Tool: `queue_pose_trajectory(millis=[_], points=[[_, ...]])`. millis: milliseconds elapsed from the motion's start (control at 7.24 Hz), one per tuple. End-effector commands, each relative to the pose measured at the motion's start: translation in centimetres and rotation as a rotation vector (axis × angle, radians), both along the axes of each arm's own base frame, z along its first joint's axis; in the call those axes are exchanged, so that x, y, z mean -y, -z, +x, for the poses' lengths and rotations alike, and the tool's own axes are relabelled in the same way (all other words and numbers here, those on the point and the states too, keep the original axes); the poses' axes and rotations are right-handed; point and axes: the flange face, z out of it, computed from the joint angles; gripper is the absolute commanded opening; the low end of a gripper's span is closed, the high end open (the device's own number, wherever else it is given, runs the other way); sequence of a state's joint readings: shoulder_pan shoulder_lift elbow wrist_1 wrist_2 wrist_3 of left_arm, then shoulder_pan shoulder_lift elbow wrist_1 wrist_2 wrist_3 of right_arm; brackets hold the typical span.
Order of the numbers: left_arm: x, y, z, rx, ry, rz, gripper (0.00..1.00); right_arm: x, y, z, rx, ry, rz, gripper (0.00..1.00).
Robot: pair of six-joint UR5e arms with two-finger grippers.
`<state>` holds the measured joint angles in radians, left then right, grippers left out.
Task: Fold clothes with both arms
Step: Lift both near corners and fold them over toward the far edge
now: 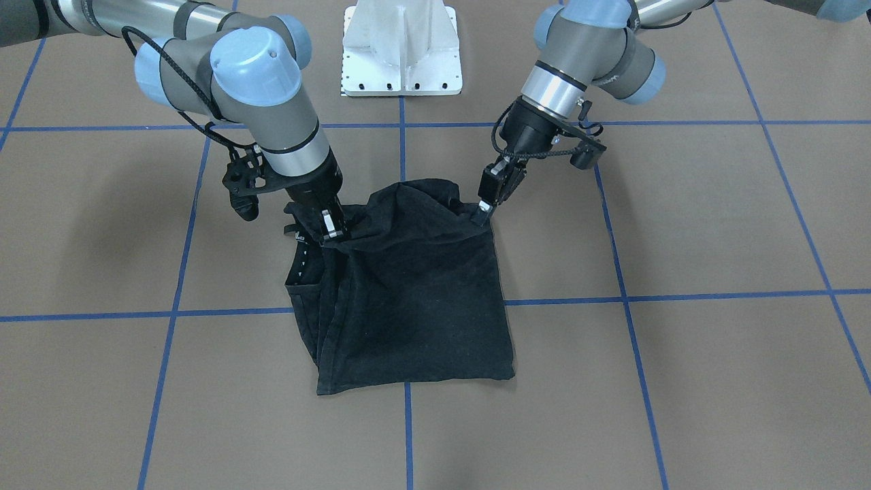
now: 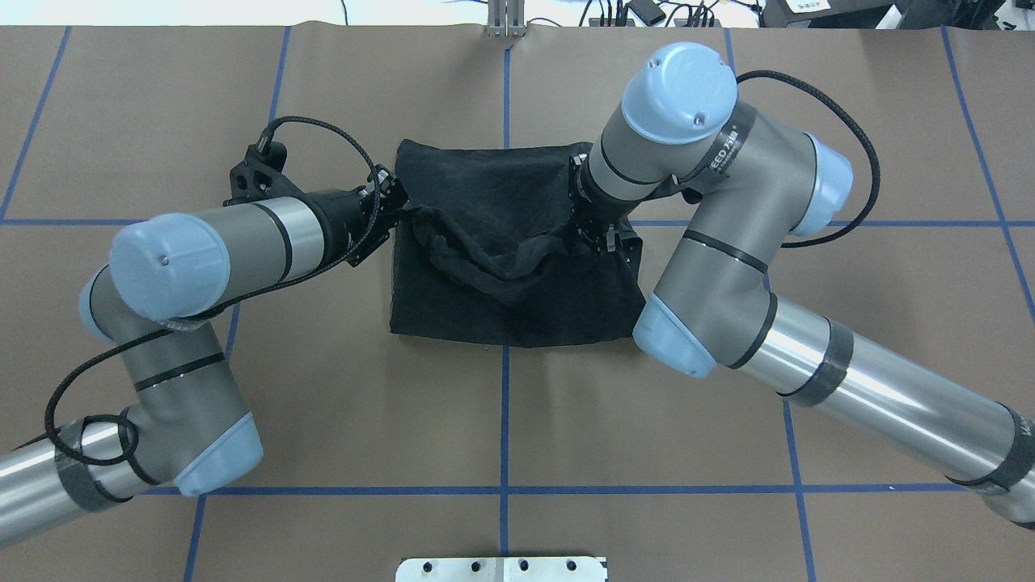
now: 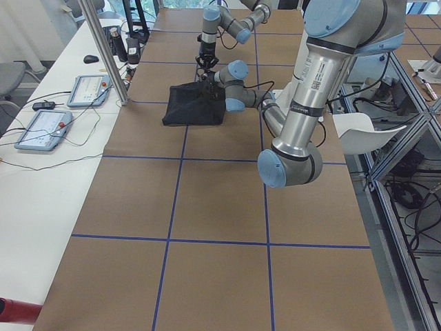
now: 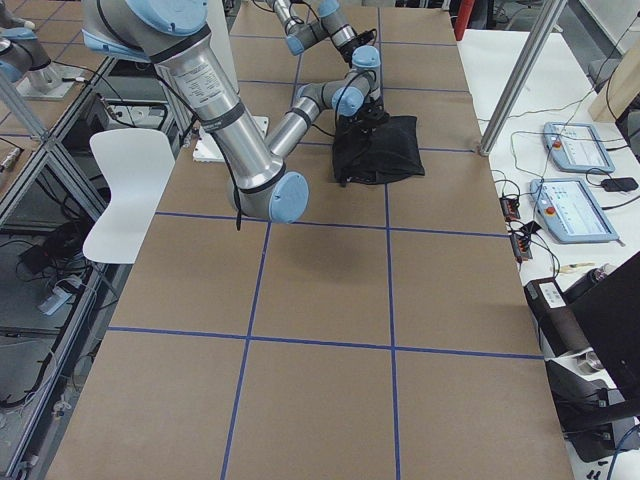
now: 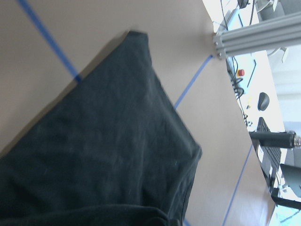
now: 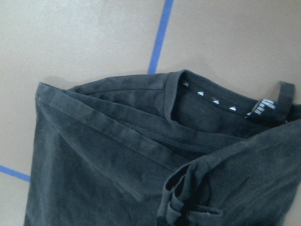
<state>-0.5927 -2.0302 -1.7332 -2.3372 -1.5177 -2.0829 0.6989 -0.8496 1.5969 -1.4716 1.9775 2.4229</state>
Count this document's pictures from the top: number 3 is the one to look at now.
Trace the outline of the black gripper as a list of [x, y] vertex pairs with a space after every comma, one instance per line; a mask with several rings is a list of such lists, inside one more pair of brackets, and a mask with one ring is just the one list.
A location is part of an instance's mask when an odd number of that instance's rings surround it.
[[218, 84], [214, 80], [214, 74], [202, 74], [202, 95], [211, 100], [219, 100]]
[[199, 54], [195, 60], [197, 63], [196, 76], [202, 79], [207, 69], [211, 70], [219, 62], [219, 59], [216, 57], [216, 42], [207, 43], [201, 41]]

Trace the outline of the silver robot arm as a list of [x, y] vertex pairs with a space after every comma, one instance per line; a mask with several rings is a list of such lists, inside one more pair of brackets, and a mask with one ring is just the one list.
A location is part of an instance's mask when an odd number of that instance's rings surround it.
[[246, 42], [255, 27], [271, 15], [269, 1], [247, 1], [250, 14], [233, 18], [223, 6], [207, 6], [203, 13], [200, 65], [207, 80], [225, 91], [230, 112], [259, 109], [274, 139], [258, 156], [258, 172], [272, 188], [314, 181], [322, 170], [322, 157], [311, 142], [312, 133], [350, 57], [382, 54], [399, 48], [404, 39], [405, 1], [310, 1], [303, 22], [307, 56], [298, 57], [298, 83], [281, 109], [269, 92], [248, 90], [247, 64], [236, 60], [213, 71], [216, 33], [224, 29], [237, 42]]
[[218, 28], [222, 28], [237, 43], [245, 44], [256, 26], [266, 23], [270, 18], [271, 1], [255, 0], [241, 1], [241, 3], [251, 10], [251, 13], [243, 19], [234, 18], [227, 7], [218, 4], [209, 4], [204, 8], [202, 32], [197, 38], [200, 49], [196, 57], [196, 62], [204, 73], [210, 72], [218, 63], [216, 57]]

